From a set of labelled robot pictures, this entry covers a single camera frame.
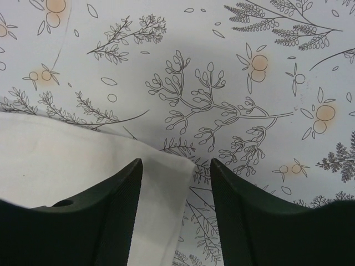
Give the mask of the white t shirt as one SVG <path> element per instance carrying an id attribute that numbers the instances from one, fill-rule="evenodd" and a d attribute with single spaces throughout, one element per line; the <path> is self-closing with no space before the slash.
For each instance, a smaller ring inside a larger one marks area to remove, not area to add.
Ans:
<path id="1" fill-rule="evenodd" d="M 139 158 L 143 179 L 129 265 L 171 265 L 195 165 L 140 141 L 58 120 L 1 113 L 1 199 L 50 206 Z"/>

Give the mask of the floral patterned table cloth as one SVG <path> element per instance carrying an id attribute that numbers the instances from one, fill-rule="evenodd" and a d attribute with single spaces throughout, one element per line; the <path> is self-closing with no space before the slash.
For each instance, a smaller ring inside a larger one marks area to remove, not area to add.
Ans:
<path id="1" fill-rule="evenodd" d="M 213 159 L 303 207 L 354 201 L 354 2 L 2 1 L 2 112 L 190 160 L 171 265 L 225 265 Z"/>

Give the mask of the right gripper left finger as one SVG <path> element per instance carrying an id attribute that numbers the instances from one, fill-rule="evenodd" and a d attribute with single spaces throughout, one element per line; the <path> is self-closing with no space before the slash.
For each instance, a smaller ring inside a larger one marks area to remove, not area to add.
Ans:
<path id="1" fill-rule="evenodd" d="M 2 265 L 126 265 L 143 177 L 137 158 L 55 205 L 1 202 Z"/>

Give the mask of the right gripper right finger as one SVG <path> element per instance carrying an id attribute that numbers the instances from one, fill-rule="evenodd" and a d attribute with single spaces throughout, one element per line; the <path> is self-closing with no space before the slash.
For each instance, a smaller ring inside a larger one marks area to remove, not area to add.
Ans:
<path id="1" fill-rule="evenodd" d="M 225 265 L 353 265 L 354 201 L 307 208 L 210 163 Z"/>

